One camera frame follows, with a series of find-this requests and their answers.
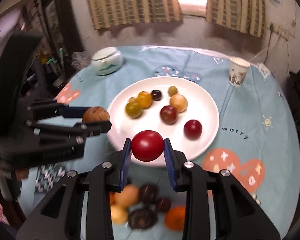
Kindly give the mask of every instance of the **light blue tablecloth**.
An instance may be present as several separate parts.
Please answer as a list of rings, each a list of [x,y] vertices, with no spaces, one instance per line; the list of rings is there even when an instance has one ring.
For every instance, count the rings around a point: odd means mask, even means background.
[[[236,160],[236,169],[246,166],[248,172],[264,174],[257,183],[255,192],[262,209],[277,227],[281,237],[287,233],[298,201],[300,188],[300,150],[294,121],[284,95],[274,77],[265,79],[259,70],[250,67],[242,87],[228,83],[230,61],[198,54],[189,50],[146,48],[140,46],[120,47],[125,63],[117,72],[108,76],[97,76],[90,66],[80,71],[71,81],[71,90],[79,90],[80,96],[71,106],[102,106],[107,108],[112,99],[125,87],[136,81],[153,76],[154,69],[162,65],[173,65],[183,71],[202,75],[199,85],[215,100],[220,113],[220,127],[211,147],[195,162],[206,165],[212,162]],[[51,118],[49,123],[72,126],[77,120],[62,117]],[[211,150],[225,152],[221,158],[212,157]],[[114,151],[107,136],[88,138],[84,158],[66,163],[67,170],[86,172],[107,160]],[[260,167],[249,166],[252,160],[261,160]],[[30,171],[28,180],[23,181],[19,198],[20,205],[28,215],[43,195],[34,194],[36,170]],[[184,204],[185,194],[175,194],[169,185],[165,169],[154,169],[132,164],[129,171],[132,182],[142,185],[157,183],[161,196],[173,198],[173,204]],[[129,240],[137,239],[181,239],[181,233],[173,233],[164,227],[164,216],[149,230],[133,232]],[[214,216],[211,216],[211,237],[215,237]],[[115,239],[126,239],[131,229],[114,226]]]

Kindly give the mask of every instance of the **cherry tomato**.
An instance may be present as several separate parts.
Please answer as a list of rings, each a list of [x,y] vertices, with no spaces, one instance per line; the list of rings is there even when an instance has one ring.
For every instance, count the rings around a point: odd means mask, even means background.
[[[152,104],[152,96],[148,92],[142,91],[138,94],[137,101],[142,108],[148,108]]]
[[[137,99],[136,98],[129,98],[129,103],[137,103]]]
[[[169,87],[168,94],[169,96],[176,95],[178,93],[178,89],[175,86]]]
[[[131,118],[137,118],[142,114],[141,106],[138,103],[132,102],[126,104],[126,113]]]
[[[182,231],[186,220],[186,207],[171,208],[164,219],[167,228],[173,231]]]
[[[155,206],[159,212],[168,212],[171,208],[171,200],[167,197],[159,198]]]
[[[196,140],[201,136],[202,125],[198,120],[189,120],[183,127],[183,131],[189,139]]]
[[[185,111],[188,107],[188,100],[183,95],[173,95],[169,100],[169,105],[174,106],[178,113]]]
[[[154,101],[160,101],[162,98],[162,93],[160,90],[152,90],[151,94]]]
[[[178,112],[173,106],[164,106],[160,111],[160,117],[166,124],[173,124],[178,119]]]
[[[163,139],[155,131],[142,131],[135,135],[131,141],[133,155],[142,162],[151,162],[163,152]]]
[[[114,204],[115,203],[114,192],[109,192],[109,198],[110,198],[110,205]]]

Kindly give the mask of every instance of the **pink heart print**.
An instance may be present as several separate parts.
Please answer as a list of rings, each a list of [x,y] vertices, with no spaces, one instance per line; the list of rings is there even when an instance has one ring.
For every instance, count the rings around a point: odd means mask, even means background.
[[[231,171],[250,194],[256,192],[266,173],[261,160],[252,159],[241,165],[236,153],[225,148],[211,150],[205,156],[201,166],[204,170],[212,172],[219,172],[223,169]]]
[[[56,96],[55,99],[57,100],[58,103],[67,104],[67,103],[75,100],[79,96],[80,96],[80,91],[79,90],[71,91],[71,84],[68,83],[60,91],[60,93]]]

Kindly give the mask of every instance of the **curtain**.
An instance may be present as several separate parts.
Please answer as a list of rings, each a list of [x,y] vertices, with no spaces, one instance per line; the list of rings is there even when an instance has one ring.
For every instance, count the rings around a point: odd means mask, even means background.
[[[87,0],[94,29],[182,20],[178,0]]]
[[[265,0],[208,0],[207,21],[264,38]]]

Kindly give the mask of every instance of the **round table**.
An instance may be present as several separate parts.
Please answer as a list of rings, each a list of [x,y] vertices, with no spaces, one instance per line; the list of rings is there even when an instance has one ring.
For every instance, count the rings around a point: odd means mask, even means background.
[[[243,86],[233,87],[228,83],[229,57],[217,52],[152,46],[126,46],[119,47],[119,50],[125,58],[122,68],[107,76],[97,76],[89,66],[70,80],[57,99],[71,106],[107,108],[125,87],[157,76],[157,70],[162,66],[179,69],[180,77],[189,78],[192,74],[200,76],[196,83],[215,100],[220,114],[220,127],[212,145],[194,162],[214,172],[229,169],[260,203],[281,237],[284,237],[298,202],[300,150],[290,108],[268,69],[262,64],[251,66]],[[79,121],[62,117],[45,120],[47,123],[68,126]],[[84,158],[65,163],[66,169],[74,169],[79,173],[90,171],[106,161],[114,151],[105,134],[88,138]],[[172,191],[165,169],[131,164],[129,176],[133,184],[138,186],[147,182],[158,183],[159,196],[170,196],[173,205],[185,204],[186,195]],[[29,179],[23,181],[19,202],[26,214],[44,196],[34,194],[35,178],[36,169],[31,169]],[[213,205],[210,207],[211,238],[214,239]],[[182,234],[168,231],[163,220],[164,215],[160,215],[154,228],[134,231],[129,240],[181,239]],[[114,226],[116,240],[126,239],[130,232],[129,227]]]

